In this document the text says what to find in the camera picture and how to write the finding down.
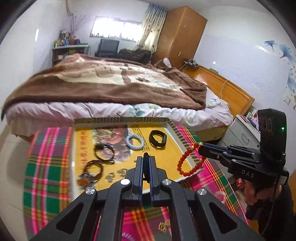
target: red bead bracelet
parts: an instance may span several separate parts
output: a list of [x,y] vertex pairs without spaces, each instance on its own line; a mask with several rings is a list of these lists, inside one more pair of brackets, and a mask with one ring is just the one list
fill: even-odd
[[180,175],[183,175],[184,177],[189,177],[192,174],[194,174],[199,168],[201,168],[202,163],[205,161],[205,159],[207,159],[207,157],[205,156],[202,156],[202,159],[200,160],[200,162],[196,164],[195,167],[192,168],[189,172],[183,172],[181,169],[183,162],[189,156],[189,154],[192,153],[194,149],[198,150],[198,148],[202,145],[203,145],[202,142],[194,143],[194,145],[191,146],[189,149],[187,149],[187,151],[180,158],[180,161],[178,162],[178,165],[177,165],[177,170],[179,171]]

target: blue coiled hair tie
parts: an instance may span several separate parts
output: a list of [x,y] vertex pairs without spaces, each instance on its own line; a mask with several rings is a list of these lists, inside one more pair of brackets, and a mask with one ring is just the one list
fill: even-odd
[[[131,138],[135,138],[138,139],[141,142],[140,146],[134,146],[130,143],[130,139]],[[142,137],[140,137],[139,135],[136,134],[128,134],[128,136],[126,137],[126,145],[131,149],[131,150],[141,150],[144,147],[144,140]]]

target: wooden headboard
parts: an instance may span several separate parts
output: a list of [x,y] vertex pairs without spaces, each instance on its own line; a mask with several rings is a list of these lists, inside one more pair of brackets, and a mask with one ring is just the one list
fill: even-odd
[[188,74],[194,80],[205,83],[218,97],[220,97],[220,91],[223,85],[225,85],[222,90],[222,99],[229,104],[229,109],[233,117],[246,114],[255,100],[231,81],[205,67],[200,66],[195,69],[191,66],[185,66],[182,72]]

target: silver screw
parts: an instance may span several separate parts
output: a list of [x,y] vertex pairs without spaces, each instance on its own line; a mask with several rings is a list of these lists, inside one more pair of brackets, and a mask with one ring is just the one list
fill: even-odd
[[88,188],[85,192],[87,195],[93,195],[94,194],[94,189],[93,188]]
[[204,188],[200,188],[200,189],[198,189],[197,193],[199,195],[202,195],[203,196],[203,195],[206,195],[207,194],[207,190],[204,189]]
[[120,181],[120,183],[122,184],[122,185],[128,185],[129,183],[130,183],[131,181],[129,180],[129,179],[122,179],[121,181]]
[[172,181],[170,179],[163,179],[162,183],[163,183],[163,185],[168,186],[172,183]]

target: tray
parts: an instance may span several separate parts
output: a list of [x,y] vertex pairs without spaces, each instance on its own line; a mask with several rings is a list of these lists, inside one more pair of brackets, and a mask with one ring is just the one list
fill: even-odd
[[[164,131],[167,134],[167,144],[164,148],[155,148],[149,143],[149,134],[154,129]],[[130,132],[142,136],[145,141],[142,150],[132,151],[126,147],[124,140]],[[83,192],[83,188],[78,185],[77,179],[85,163],[96,159],[93,153],[96,141],[112,145],[115,151],[115,164],[103,164],[102,178],[93,186],[97,190],[108,188],[115,181],[123,179],[126,170],[135,167],[136,163],[133,160],[136,160],[137,156],[143,156],[145,152],[155,156],[157,167],[166,170],[168,178],[176,182],[188,178],[178,173],[177,164],[182,154],[190,146],[168,118],[108,117],[76,119],[72,128],[70,144],[70,190],[72,200]],[[187,172],[195,166],[196,162],[198,162],[198,158],[192,152],[183,163],[182,169]],[[94,175],[96,175],[99,168],[94,166],[89,171],[90,173],[93,171]],[[149,184],[144,182],[143,193],[148,192]]]

